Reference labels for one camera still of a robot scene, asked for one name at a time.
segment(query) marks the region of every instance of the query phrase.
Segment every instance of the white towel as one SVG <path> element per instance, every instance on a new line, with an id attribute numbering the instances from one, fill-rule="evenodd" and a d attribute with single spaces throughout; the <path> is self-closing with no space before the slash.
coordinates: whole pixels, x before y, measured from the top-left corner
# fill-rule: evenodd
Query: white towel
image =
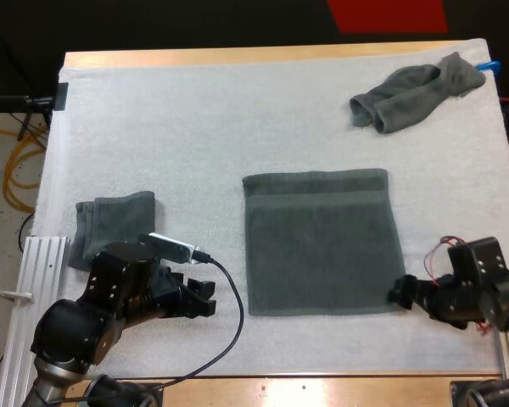
<path id="1" fill-rule="evenodd" d="M 484 40 L 423 53 L 270 64 L 62 69 L 70 88 L 53 117 L 36 212 L 38 235 L 76 227 L 74 204 L 155 192 L 159 233 L 199 244 L 231 272 L 247 300 L 244 176 L 384 168 L 408 273 L 444 234 L 495 236 L 509 265 L 509 150 L 487 82 L 449 98 L 425 121 L 391 135 L 351 125 L 349 99 L 390 73 L 451 52 L 490 60 Z M 211 265 L 172 265 L 217 284 L 216 315 L 156 320 L 126 330 L 92 372 L 187 373 L 223 350 L 238 323 L 230 287 Z M 444 251 L 435 274 L 451 271 Z M 87 274 L 68 270 L 77 298 Z M 495 371 L 490 335 L 458 331 L 418 309 L 386 315 L 253 317 L 210 375 L 344 371 Z"/>

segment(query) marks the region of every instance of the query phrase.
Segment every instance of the red object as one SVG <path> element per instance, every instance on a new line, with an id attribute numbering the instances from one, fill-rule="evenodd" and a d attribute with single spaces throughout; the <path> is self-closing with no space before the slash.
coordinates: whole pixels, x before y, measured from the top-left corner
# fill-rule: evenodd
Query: red object
<path id="1" fill-rule="evenodd" d="M 342 33 L 448 32 L 443 0 L 327 0 Z"/>

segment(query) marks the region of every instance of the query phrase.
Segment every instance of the blue clip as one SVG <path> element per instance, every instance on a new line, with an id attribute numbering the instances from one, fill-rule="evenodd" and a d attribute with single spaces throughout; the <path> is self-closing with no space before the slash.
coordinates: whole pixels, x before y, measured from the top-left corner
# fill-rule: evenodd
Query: blue clip
<path id="1" fill-rule="evenodd" d="M 491 61 L 486 62 L 484 64 L 479 64 L 475 67 L 476 70 L 491 70 L 494 72 L 494 76 L 498 76 L 501 70 L 501 62 L 500 61 Z"/>

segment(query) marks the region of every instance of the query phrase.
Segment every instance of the gray towel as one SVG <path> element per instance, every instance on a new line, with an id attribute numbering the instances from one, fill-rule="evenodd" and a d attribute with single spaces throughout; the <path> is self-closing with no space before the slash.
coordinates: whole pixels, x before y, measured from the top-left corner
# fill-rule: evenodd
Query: gray towel
<path id="1" fill-rule="evenodd" d="M 92 258 L 107 244 L 134 243 L 140 234 L 153 232 L 154 204 L 154 193 L 150 191 L 77 203 L 77 230 L 68 265 L 90 271 Z"/>
<path id="2" fill-rule="evenodd" d="M 249 313 L 350 315 L 396 309 L 405 274 L 386 170 L 243 179 Z"/>
<path id="3" fill-rule="evenodd" d="M 484 84 L 486 78 L 458 53 L 437 66 L 408 66 L 396 70 L 382 85 L 350 99 L 353 125 L 373 123 L 391 133 L 426 119 L 449 96 L 459 96 Z"/>

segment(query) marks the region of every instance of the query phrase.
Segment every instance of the wooden table edge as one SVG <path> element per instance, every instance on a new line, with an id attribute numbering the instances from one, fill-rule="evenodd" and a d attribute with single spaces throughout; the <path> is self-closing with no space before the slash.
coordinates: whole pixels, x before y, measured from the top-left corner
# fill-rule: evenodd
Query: wooden table edge
<path id="1" fill-rule="evenodd" d="M 289 47 L 236 47 L 149 49 L 131 51 L 70 52 L 67 68 L 141 68 L 188 64 L 241 64 L 414 53 L 461 41 L 376 42 L 362 44 L 302 45 Z"/>

